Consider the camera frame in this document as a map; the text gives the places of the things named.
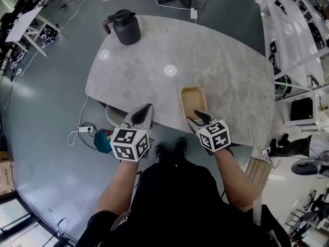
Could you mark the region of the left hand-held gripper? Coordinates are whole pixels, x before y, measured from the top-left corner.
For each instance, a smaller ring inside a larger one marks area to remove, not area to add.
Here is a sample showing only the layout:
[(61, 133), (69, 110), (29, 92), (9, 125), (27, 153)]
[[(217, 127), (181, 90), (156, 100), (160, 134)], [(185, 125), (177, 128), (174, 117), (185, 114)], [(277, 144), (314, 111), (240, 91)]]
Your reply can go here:
[(151, 103), (130, 111), (120, 127), (113, 131), (110, 145), (116, 159), (138, 162), (146, 157), (150, 147), (154, 107)]

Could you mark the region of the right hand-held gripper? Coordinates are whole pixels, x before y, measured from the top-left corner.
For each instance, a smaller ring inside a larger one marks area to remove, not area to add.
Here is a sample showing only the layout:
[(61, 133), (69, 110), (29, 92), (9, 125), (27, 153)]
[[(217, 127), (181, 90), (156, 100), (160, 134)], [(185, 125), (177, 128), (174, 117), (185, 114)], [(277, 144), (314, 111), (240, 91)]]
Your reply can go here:
[(196, 119), (186, 117), (191, 131), (198, 137), (201, 146), (209, 152), (217, 152), (230, 146), (230, 134), (226, 123), (207, 111), (194, 110)]

